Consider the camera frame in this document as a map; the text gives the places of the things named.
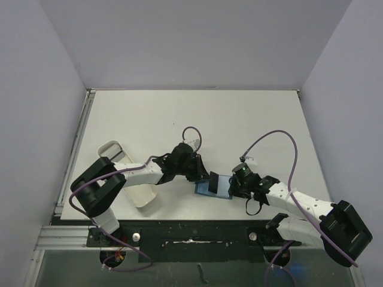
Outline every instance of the white table surface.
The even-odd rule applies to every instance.
[[[206,169],[224,175],[231,174],[233,167],[240,163],[239,157],[263,134],[275,129],[290,132],[299,152],[293,187],[315,198],[330,200],[295,91],[98,90],[70,182],[98,158],[98,148],[108,141],[119,141],[139,163],[149,155],[171,152],[182,141],[183,128],[190,125],[202,133],[199,153]],[[187,137],[195,137],[193,131],[189,132]],[[258,164],[254,172],[287,183],[294,150],[286,135],[267,137],[249,156]],[[157,197],[141,209],[137,209],[125,193],[120,193],[112,204],[117,219],[254,220],[272,219],[283,212],[264,205],[259,215],[248,216],[245,199],[196,195],[194,184],[182,176],[154,189]],[[68,204],[69,193],[70,190],[66,192],[61,218],[85,219]],[[249,204],[250,212],[257,209],[257,203]]]

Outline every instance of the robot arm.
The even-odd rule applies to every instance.
[[[190,182],[209,180],[202,157],[196,153],[198,144],[197,141],[181,142],[170,154],[150,157],[145,164],[113,163],[108,157],[101,157],[72,183],[71,191],[74,192],[92,179],[115,172],[103,182],[85,187],[76,196],[88,216],[107,233],[113,233],[120,224],[110,206],[122,188],[164,184],[176,175],[184,175]]]
[[[237,165],[233,170],[229,193],[233,196],[254,199],[260,205],[279,207],[303,218],[286,184],[271,176],[261,178],[253,173],[246,163]],[[338,204],[322,201],[293,191],[298,203],[314,218],[320,230],[336,243],[353,260],[356,260],[371,242],[372,235],[359,217],[354,207],[341,200]],[[279,213],[266,228],[283,240],[295,240],[323,248],[340,265],[350,267],[351,263],[330,245],[312,224],[303,219],[293,219]]]

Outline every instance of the screw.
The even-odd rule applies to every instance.
[[[133,234],[132,239],[134,242],[138,242],[141,239],[141,235],[139,235],[139,233],[136,232],[135,234]]]
[[[255,233],[255,232],[250,233],[249,238],[251,241],[256,241],[257,240],[257,233]]]

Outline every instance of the white plastic container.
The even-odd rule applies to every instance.
[[[100,157],[108,157],[113,163],[135,163],[117,141],[107,142],[97,151]],[[136,207],[143,207],[151,202],[157,195],[149,184],[135,185],[123,189]]]

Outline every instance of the gray wall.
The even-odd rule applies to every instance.
[[[383,1],[354,0],[302,90],[329,190],[351,202],[374,240],[360,257],[366,284],[382,286]]]
[[[0,1],[0,282],[21,286],[85,89],[38,0]]]
[[[351,0],[41,0],[88,88],[301,88]]]

